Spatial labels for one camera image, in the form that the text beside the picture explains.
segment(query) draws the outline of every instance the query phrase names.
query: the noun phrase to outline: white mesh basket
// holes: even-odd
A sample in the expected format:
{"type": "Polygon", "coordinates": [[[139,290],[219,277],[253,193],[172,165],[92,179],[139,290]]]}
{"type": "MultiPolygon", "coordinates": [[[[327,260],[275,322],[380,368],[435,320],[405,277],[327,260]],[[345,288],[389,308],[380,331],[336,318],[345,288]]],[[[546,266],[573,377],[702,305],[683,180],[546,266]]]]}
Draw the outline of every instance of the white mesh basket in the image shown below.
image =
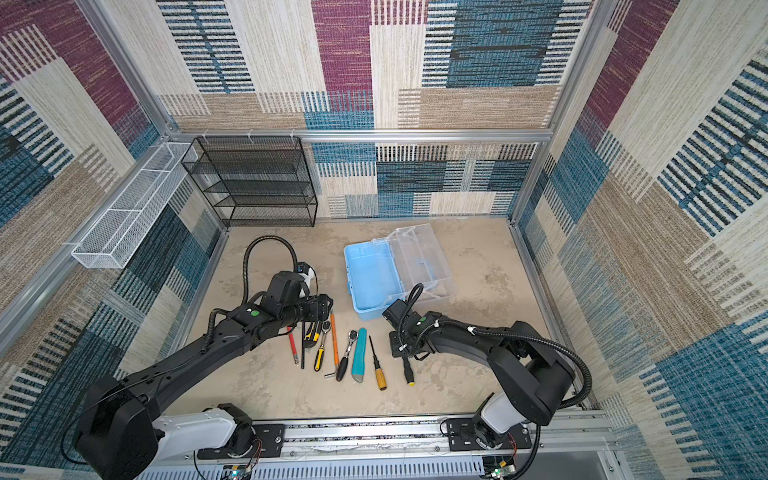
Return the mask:
{"type": "Polygon", "coordinates": [[[186,175],[185,143],[166,143],[94,223],[72,256],[85,268],[125,268],[186,175]]]}

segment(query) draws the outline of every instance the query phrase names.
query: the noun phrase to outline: beige tabletop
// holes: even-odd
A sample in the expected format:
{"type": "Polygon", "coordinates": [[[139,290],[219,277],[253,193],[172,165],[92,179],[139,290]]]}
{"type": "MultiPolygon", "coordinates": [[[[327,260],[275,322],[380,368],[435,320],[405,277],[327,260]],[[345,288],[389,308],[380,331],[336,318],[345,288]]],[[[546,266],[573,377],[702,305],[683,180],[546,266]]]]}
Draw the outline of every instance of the beige tabletop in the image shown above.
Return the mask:
{"type": "MultiPolygon", "coordinates": [[[[343,248],[385,237],[395,228],[431,223],[455,282],[455,296],[431,310],[467,323],[510,326],[516,320],[530,323],[549,337],[531,285],[506,222],[498,218],[456,218],[423,221],[372,221],[317,223],[314,228],[238,227],[230,232],[225,251],[208,288],[189,339],[205,331],[208,313],[220,307],[231,310],[243,295],[243,252],[248,243],[273,233],[287,239],[299,261],[314,267],[321,293],[334,300],[339,355],[346,348],[351,329],[365,327],[389,388],[379,391],[373,371],[370,344],[362,383],[350,375],[342,382],[323,378],[333,371],[333,344],[328,335],[322,372],[312,363],[317,347],[306,351],[306,368],[294,365],[287,337],[266,341],[254,351],[232,360],[181,396],[169,415],[199,412],[231,402],[254,419],[296,419],[350,415],[397,415],[472,412],[491,392],[501,390],[493,373],[476,362],[448,354],[434,354],[423,362],[411,360],[415,385],[403,377],[402,360],[389,353],[392,327],[379,317],[363,322],[353,309],[346,288],[343,248]]],[[[250,259],[250,294],[266,290],[273,274],[290,270],[290,255],[278,242],[262,242],[250,259]]],[[[298,345],[300,337],[296,336],[298,345]]]]}

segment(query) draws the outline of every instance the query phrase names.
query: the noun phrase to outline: red tool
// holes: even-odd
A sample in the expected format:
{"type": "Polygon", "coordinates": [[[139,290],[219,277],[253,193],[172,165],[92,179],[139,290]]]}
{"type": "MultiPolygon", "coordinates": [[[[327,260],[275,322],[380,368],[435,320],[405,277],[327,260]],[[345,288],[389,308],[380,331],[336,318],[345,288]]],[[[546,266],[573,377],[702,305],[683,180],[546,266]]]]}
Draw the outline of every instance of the red tool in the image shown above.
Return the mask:
{"type": "Polygon", "coordinates": [[[288,340],[290,340],[290,351],[293,352],[293,363],[299,365],[299,356],[296,354],[296,343],[293,341],[293,329],[288,327],[288,340]]]}

